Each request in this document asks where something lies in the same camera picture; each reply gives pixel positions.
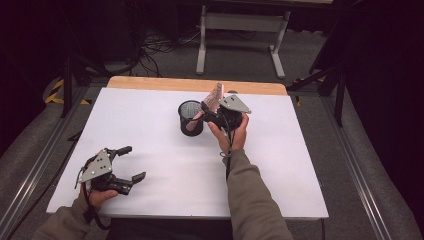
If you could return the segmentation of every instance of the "small object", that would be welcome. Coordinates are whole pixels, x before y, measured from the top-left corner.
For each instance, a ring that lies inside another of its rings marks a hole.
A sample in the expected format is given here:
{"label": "small object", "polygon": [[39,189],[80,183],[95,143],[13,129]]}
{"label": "small object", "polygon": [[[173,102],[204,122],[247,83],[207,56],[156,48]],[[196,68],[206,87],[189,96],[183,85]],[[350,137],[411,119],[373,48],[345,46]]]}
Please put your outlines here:
{"label": "small object", "polygon": [[295,98],[296,98],[297,106],[298,107],[301,107],[302,106],[302,101],[300,100],[300,97],[299,96],[295,96]]}
{"label": "small object", "polygon": [[203,114],[200,116],[200,102],[189,100],[183,102],[178,107],[178,115],[180,115],[181,132],[185,135],[194,137],[203,131]]}

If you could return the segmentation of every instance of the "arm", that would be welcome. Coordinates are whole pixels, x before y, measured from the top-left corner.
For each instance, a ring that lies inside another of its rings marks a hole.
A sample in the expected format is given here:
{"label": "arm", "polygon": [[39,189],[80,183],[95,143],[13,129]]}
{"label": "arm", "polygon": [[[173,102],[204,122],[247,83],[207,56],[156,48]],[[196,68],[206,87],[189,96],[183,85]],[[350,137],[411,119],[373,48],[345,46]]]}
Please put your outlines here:
{"label": "arm", "polygon": [[[104,192],[93,191],[90,194],[90,203],[98,211],[104,201],[118,195],[115,190]],[[60,207],[35,232],[33,239],[84,239],[90,231],[89,222],[84,217],[88,210],[87,202],[82,193],[74,200],[71,207]]]}
{"label": "arm", "polygon": [[[240,127],[233,133],[233,151],[227,179],[233,237],[236,240],[293,239],[277,203],[272,199],[260,176],[259,169],[250,164],[244,152],[249,118],[244,113],[242,116]],[[228,154],[230,147],[225,135],[215,124],[208,125],[218,139],[222,152]],[[227,166],[228,159],[224,158],[223,162]]]}

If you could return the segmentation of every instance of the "white paper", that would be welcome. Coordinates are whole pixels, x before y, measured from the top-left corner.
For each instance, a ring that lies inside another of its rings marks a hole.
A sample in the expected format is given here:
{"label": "white paper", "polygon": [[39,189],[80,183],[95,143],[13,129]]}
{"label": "white paper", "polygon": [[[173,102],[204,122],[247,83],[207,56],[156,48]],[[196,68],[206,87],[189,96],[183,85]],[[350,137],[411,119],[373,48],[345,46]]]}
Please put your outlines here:
{"label": "white paper", "polygon": [[[206,123],[187,137],[180,130],[178,106],[201,101],[207,93],[102,89],[81,138],[47,208],[71,206],[80,168],[100,149],[132,146],[116,157],[113,174],[130,180],[146,171],[128,196],[107,201],[110,217],[230,216],[225,166],[217,140]],[[252,110],[246,154],[260,169],[286,218],[326,218],[328,212],[290,97],[238,94]]]}

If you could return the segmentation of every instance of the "forearm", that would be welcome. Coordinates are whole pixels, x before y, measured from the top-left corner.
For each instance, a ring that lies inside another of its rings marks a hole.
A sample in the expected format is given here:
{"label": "forearm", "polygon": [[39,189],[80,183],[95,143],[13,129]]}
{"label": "forearm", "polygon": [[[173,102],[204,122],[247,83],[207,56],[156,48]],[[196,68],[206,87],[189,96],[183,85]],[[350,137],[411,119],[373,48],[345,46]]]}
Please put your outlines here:
{"label": "forearm", "polygon": [[72,207],[60,207],[37,229],[33,239],[84,239],[90,231],[83,214],[87,211],[83,196],[74,200]]}
{"label": "forearm", "polygon": [[293,239],[259,169],[244,150],[231,155],[228,202],[234,239]]}

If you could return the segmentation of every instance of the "desk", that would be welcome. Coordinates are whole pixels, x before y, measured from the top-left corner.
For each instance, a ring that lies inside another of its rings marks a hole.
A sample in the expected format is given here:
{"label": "desk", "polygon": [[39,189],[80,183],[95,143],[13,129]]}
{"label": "desk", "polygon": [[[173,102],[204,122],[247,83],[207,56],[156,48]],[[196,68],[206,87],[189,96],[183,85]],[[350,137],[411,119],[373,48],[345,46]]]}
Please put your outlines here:
{"label": "desk", "polygon": [[[339,19],[341,16],[344,15],[352,15],[355,17],[360,17],[357,14],[357,10],[355,10],[354,6],[357,3],[349,3],[349,1],[336,1],[333,3],[332,0],[143,0],[145,3],[172,3],[172,4],[179,4],[179,5],[195,5],[195,6],[220,6],[220,7],[235,7],[235,8],[249,8],[249,9],[262,9],[262,10],[281,10],[287,12],[295,12],[295,11],[305,11],[305,12],[317,12],[320,14],[323,14],[325,16],[333,16],[335,19]],[[280,29],[284,28],[283,26],[284,21],[281,22]],[[206,24],[201,31],[205,32],[206,30]],[[201,39],[201,42],[205,43],[205,33],[202,33],[203,38]],[[279,31],[277,34],[277,42],[278,39],[283,37],[283,32]],[[350,55],[353,55],[355,53],[357,46],[357,43],[354,44],[355,46],[351,48],[349,54],[346,57],[343,57],[345,59],[348,59]],[[274,67],[277,71],[277,76],[280,78],[284,77],[284,71],[281,66],[281,63],[278,58],[278,50],[277,50],[278,44],[275,44],[274,46],[270,46],[271,50],[271,56],[274,62]],[[205,51],[206,47],[205,44],[201,44],[199,47],[199,55],[198,55],[198,61],[197,61],[197,69],[196,72],[201,74],[203,72],[204,67],[204,61],[205,61]],[[305,78],[303,81],[300,81],[299,83],[293,84],[292,86],[287,87],[287,90],[289,92],[295,92],[297,89],[310,84],[320,78],[326,77],[327,75],[332,75],[328,79],[325,78],[324,84],[321,84],[321,86],[318,89],[318,93],[320,96],[326,96],[328,97],[335,86],[338,86],[337,91],[337,98],[336,98],[336,104],[334,108],[334,115],[337,120],[337,123],[340,127],[342,127],[341,123],[341,114],[342,114],[342,106],[343,106],[343,95],[344,95],[344,87],[345,87],[345,79],[343,76],[343,71],[345,67],[347,66],[346,61],[343,59],[343,61],[338,61],[337,63],[331,64],[332,66],[326,66],[325,69],[322,69],[321,71]],[[316,62],[312,65],[312,67],[309,70],[309,73],[312,74],[315,70]]]}
{"label": "desk", "polygon": [[[296,0],[296,2],[306,2],[315,4],[331,4],[332,0]],[[202,6],[200,18],[200,46],[197,57],[196,73],[203,74],[206,57],[206,29],[225,29],[243,31],[276,32],[276,40],[269,46],[272,61],[277,77],[283,79],[285,73],[278,55],[281,42],[286,32],[290,17],[290,11],[284,11],[281,16],[256,16],[228,13],[208,13],[206,6]]]}
{"label": "desk", "polygon": [[[102,89],[81,138],[65,168],[47,212],[70,206],[77,173],[104,147],[133,151],[113,162],[118,178],[142,171],[145,180],[128,196],[103,206],[108,217],[229,218],[225,167],[210,130],[196,137],[179,129],[177,108],[188,99],[202,100],[217,81],[113,77]],[[238,90],[253,113],[245,145],[251,162],[286,218],[328,217],[325,202],[293,104],[284,86],[220,81]]]}

